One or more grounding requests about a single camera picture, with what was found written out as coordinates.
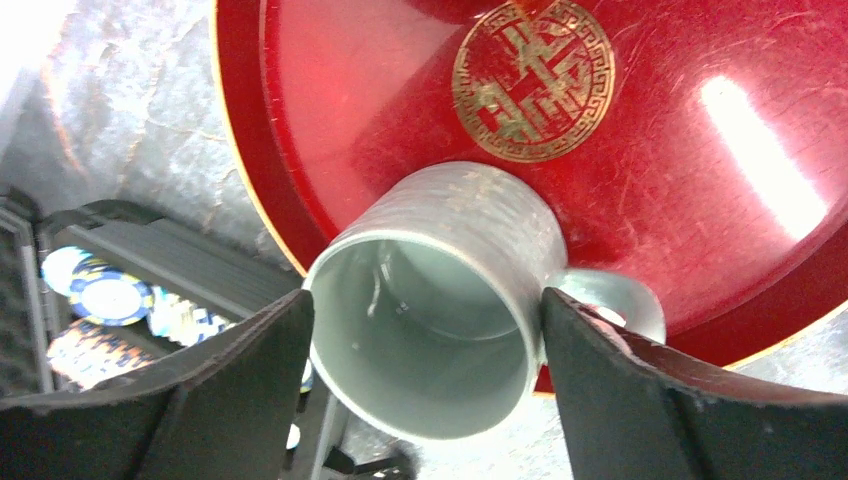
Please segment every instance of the gold border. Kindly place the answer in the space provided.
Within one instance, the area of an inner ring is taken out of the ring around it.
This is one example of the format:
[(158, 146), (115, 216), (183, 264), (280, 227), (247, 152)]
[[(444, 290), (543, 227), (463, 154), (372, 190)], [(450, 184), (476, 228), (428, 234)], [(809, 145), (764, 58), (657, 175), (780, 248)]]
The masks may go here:
[(256, 212), (259, 213), (259, 217), (262, 219), (262, 223), (265, 224), (265, 228), (268, 229), (268, 232), (271, 234), (271, 237), (274, 238), (274, 242), (277, 243), (277, 246), (280, 247), (280, 250), (283, 251), (283, 255), (288, 259), (288, 261), (292, 264), (292, 266), (297, 270), (297, 273), (300, 274), (301, 277), (306, 276), (306, 269), (303, 265), (298, 261), (297, 257), (295, 257), (294, 253), (292, 253), (289, 246), (286, 244), (283, 237), (280, 235), (280, 232), (277, 231), (274, 224), (271, 222), (271, 219), (268, 218), (268, 213), (265, 212), (265, 207), (262, 205), (262, 202), (259, 201), (259, 197), (256, 195), (256, 191), (253, 189), (253, 183), (250, 181), (250, 176), (247, 174), (247, 170), (244, 168), (244, 161), (241, 158), (241, 153), (238, 149), (238, 143), (236, 142), (235, 134), (233, 133), (233, 125), (230, 123), (230, 112), (227, 108), (227, 100), (224, 96), (224, 82), (221, 78), (221, 61), (220, 61), (220, 52), (218, 51), (218, 0), (211, 2), (212, 11), (209, 15), (209, 36), (212, 40), (212, 79), (215, 83), (215, 91), (218, 104), (221, 108), (221, 119), (224, 122), (224, 131), (227, 136), (227, 143), (229, 144), (230, 150), (233, 153), (233, 157), (236, 164), (236, 169), (238, 170), (239, 176), (241, 177), (241, 181), (244, 183), (245, 189), (247, 190), (247, 195), (250, 197), (250, 202), (253, 204), (253, 208), (256, 209)]
[[(297, 270), (297, 272), (301, 276), (306, 276), (306, 269), (303, 265), (298, 261), (297, 257), (294, 256), (291, 249), (286, 244), (283, 237), (274, 227), (274, 224), (271, 223), (271, 219), (268, 218), (268, 214), (265, 212), (265, 207), (262, 206), (262, 202), (259, 201), (259, 197), (256, 195), (256, 191), (253, 189), (253, 183), (250, 181), (250, 177), (247, 174), (247, 171), (244, 168), (244, 162), (242, 161), (241, 154), (238, 150), (238, 143), (236, 143), (235, 134), (233, 133), (233, 127), (230, 123), (230, 114), (227, 108), (227, 101), (224, 97), (224, 85), (221, 79), (221, 62), (219, 60), (220, 52), (218, 51), (218, 1), (211, 2), (211, 13), (209, 15), (209, 35), (212, 41), (212, 78), (215, 83), (215, 92), (218, 104), (221, 106), (221, 117), (224, 122), (224, 130), (227, 136), (227, 143), (229, 144), (230, 150), (233, 153), (233, 157), (236, 163), (236, 169), (238, 170), (239, 176), (241, 177), (242, 182), (244, 182), (245, 189), (247, 190), (247, 194), (250, 197), (250, 201), (253, 204), (253, 207), (256, 209), (257, 213), (259, 213), (259, 217), (262, 219), (262, 223), (265, 224), (265, 228), (268, 229), (268, 232), (273, 237), (274, 241), (277, 243), (277, 246), (283, 251), (283, 255), (285, 255), (286, 259), (292, 264), (292, 266)], [(772, 354), (777, 350), (791, 345), (796, 341), (800, 340), (803, 337), (813, 333), (814, 330), (817, 330), (826, 324), (833, 321), (839, 314), (848, 310), (848, 301), (842, 303), (838, 307), (834, 308), (830, 313), (821, 317), (820, 319), (814, 321), (813, 323), (807, 325), (800, 331), (794, 333), (793, 335), (787, 337), (780, 342), (775, 343), (770, 347), (766, 347), (759, 352), (753, 353), (741, 360), (737, 360), (729, 365), (725, 365), (723, 368), (726, 370), (735, 370), (744, 365), (752, 363), (756, 360), (759, 360), (766, 355)], [(534, 396), (540, 398), (554, 398), (553, 393), (548, 392), (534, 392)]]

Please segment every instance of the blue poker chip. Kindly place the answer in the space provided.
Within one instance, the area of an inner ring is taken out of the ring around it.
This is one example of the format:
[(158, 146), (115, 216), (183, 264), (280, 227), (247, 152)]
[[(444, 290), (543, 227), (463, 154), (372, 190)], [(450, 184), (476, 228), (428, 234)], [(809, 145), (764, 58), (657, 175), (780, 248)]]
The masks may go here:
[(71, 308), (77, 315), (111, 327), (145, 318), (154, 304), (153, 291), (146, 283), (93, 257), (75, 269), (70, 292)]
[(147, 326), (153, 335), (166, 337), (171, 333), (173, 327), (174, 305), (172, 298), (169, 298), (168, 292), (160, 286), (152, 287), (152, 291), (153, 309), (147, 316)]
[(47, 255), (41, 263), (41, 276), (53, 291), (69, 297), (74, 270), (91, 254), (77, 247), (62, 247)]

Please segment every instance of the scratch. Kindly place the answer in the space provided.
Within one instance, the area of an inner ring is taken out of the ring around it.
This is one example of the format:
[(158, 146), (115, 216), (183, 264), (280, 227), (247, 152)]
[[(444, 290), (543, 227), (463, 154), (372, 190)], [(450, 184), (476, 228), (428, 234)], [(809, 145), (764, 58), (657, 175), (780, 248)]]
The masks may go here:
[(671, 86), (671, 90), (669, 90), (668, 93), (674, 93), (674, 91), (677, 90), (677, 87), (679, 87), (680, 83), (683, 82), (684, 76), (684, 74), (680, 74), (680, 76), (677, 77), (677, 81), (674, 82), (674, 85)]
[(816, 14), (817, 14), (817, 12), (814, 12), (814, 11), (787, 13), (786, 15), (783, 15), (781, 17), (777, 17), (776, 19), (774, 19), (774, 25), (772, 25), (772, 27), (769, 29), (769, 31), (776, 29), (780, 25), (788, 22), (789, 20), (792, 20), (793, 18), (812, 17), (812, 16), (815, 16)]
[(616, 33), (615, 35), (612, 36), (612, 38), (610, 38), (610, 43), (615, 42), (615, 39), (620, 37), (624, 33), (629, 32), (630, 30), (633, 30), (634, 28), (638, 27), (639, 23), (641, 23), (641, 22), (636, 22), (633, 25), (628, 25), (628, 26), (622, 28), (621, 30), (619, 30), (618, 33)]
[(618, 214), (624, 213), (624, 199), (627, 197), (627, 190), (630, 188), (630, 183), (633, 180), (633, 174), (627, 172), (627, 177), (624, 178), (624, 187), (621, 189), (621, 199), (618, 201)]
[(61, 109), (59, 108), (59, 102), (56, 100), (56, 95), (53, 91), (53, 74), (50, 70), (50, 62), (45, 63), (44, 67), (41, 69), (41, 81), (44, 83), (46, 91), (45, 97), (47, 99), (47, 103), (50, 105), (50, 113), (53, 117), (53, 128), (56, 130), (56, 134), (59, 137), (59, 143), (62, 146), (62, 151), (65, 153), (65, 160), (67, 160), (71, 168), (85, 179), (86, 183), (90, 184), (91, 177), (74, 154), (70, 135), (68, 135), (68, 131), (65, 130), (65, 127), (62, 125)]
[(639, 40), (636, 41), (636, 45), (633, 47), (632, 52), (630, 53), (630, 57), (627, 59), (627, 69), (624, 72), (624, 78), (621, 79), (621, 84), (619, 84), (617, 92), (615, 94), (616, 100), (621, 95), (621, 91), (624, 90), (624, 85), (627, 84), (627, 79), (630, 78), (630, 74), (633, 72), (634, 63), (642, 54), (642, 49), (645, 47), (645, 44), (648, 43), (646, 40), (656, 33), (657, 27), (654, 27), (649, 33), (643, 33)]

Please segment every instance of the poker chip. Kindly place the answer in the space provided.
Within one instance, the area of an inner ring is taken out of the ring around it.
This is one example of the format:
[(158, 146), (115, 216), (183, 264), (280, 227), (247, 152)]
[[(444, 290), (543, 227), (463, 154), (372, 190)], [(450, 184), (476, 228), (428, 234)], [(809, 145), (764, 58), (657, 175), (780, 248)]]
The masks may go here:
[(90, 253), (73, 246), (54, 250), (41, 263), (41, 277), (50, 289), (69, 297), (74, 270), (89, 257)]
[(312, 379), (315, 376), (315, 372), (312, 369), (312, 362), (309, 359), (306, 359), (306, 367), (303, 369), (303, 376), (300, 379), (300, 393), (306, 393), (312, 390)]
[(47, 360), (54, 372), (87, 390), (156, 358), (100, 325), (77, 320), (50, 343)]
[(162, 287), (153, 287), (154, 303), (147, 323), (150, 332), (184, 347), (196, 345), (234, 323)]
[(289, 430), (289, 438), (286, 440), (286, 450), (293, 450), (300, 445), (300, 429), (297, 425), (292, 425)]
[(113, 327), (142, 320), (154, 303), (146, 283), (94, 257), (74, 269), (70, 292), (71, 308), (77, 315)]

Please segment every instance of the metal cup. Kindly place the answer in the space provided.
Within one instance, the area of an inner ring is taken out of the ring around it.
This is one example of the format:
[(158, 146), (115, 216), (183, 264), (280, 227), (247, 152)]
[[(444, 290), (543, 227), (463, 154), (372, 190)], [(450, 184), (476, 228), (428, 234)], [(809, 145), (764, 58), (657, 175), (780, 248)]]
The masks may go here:
[(545, 287), (665, 340), (646, 286), (566, 260), (553, 212), (518, 178), (472, 162), (420, 170), (310, 268), (312, 362), (348, 408), (399, 438), (485, 432), (533, 391)]

